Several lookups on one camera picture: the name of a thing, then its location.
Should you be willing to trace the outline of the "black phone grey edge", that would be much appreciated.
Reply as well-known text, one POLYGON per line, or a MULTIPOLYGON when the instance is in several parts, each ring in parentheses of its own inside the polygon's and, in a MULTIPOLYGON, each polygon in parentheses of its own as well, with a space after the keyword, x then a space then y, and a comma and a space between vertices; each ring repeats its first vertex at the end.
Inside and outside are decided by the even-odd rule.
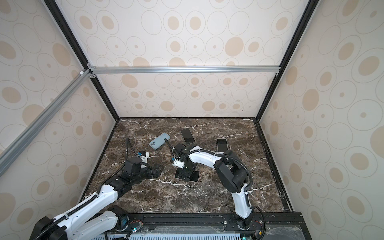
POLYGON ((185 140, 185 143, 187 145, 195 143, 195 139, 194 139, 194 137, 193 137, 193 135, 192 135, 192 133, 191 133, 189 128, 182 129, 181 130, 181 134, 182 134, 182 136, 183 136, 183 138, 185 140))

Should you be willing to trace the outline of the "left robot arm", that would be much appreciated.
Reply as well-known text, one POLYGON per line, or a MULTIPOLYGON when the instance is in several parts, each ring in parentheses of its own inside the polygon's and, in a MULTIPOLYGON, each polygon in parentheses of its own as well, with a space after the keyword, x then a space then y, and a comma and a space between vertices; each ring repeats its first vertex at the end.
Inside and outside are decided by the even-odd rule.
POLYGON ((73 240, 86 222, 109 204, 129 192, 133 185, 159 178, 164 166, 144 163, 139 157, 129 158, 97 191, 70 210, 54 218, 43 217, 34 226, 31 240, 73 240))

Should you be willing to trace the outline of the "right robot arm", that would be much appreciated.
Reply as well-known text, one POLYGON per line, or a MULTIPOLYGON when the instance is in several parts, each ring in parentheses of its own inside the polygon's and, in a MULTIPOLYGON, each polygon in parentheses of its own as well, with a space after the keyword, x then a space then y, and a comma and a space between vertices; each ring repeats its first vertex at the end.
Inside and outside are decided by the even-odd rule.
POLYGON ((198 164, 216 171, 221 184, 233 197, 235 204, 234 218, 238 226, 246 230, 254 217, 247 191, 253 185, 252 174, 238 156, 230 150, 213 152, 190 144, 178 144, 170 147, 171 163, 177 167, 175 177, 185 182, 197 182, 200 173, 198 164))

